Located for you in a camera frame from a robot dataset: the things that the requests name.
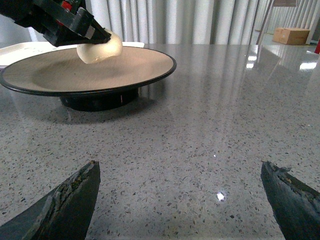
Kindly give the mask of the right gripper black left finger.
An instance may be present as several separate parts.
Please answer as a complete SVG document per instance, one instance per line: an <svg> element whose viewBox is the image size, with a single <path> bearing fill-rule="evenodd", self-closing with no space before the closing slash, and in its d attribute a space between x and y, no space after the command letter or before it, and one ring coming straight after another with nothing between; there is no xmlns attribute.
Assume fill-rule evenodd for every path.
<svg viewBox="0 0 320 240"><path fill-rule="evenodd" d="M25 211L0 227L2 240L84 240L101 182L90 161Z"/></svg>

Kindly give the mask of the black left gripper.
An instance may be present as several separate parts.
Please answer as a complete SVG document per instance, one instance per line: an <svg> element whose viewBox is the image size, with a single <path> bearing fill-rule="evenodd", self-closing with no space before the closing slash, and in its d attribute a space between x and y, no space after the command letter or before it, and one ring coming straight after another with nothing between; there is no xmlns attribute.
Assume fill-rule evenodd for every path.
<svg viewBox="0 0 320 240"><path fill-rule="evenodd" d="M104 44L107 32L87 10L84 0L2 0L0 14L33 28L53 46Z"/></svg>

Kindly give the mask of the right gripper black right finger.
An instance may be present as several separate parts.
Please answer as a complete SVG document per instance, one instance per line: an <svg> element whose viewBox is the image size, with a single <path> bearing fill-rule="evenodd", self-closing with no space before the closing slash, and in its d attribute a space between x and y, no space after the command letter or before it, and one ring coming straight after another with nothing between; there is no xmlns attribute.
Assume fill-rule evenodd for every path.
<svg viewBox="0 0 320 240"><path fill-rule="evenodd" d="M290 170L262 162L260 177L274 218L286 240L318 240L320 193L289 174Z"/></svg>

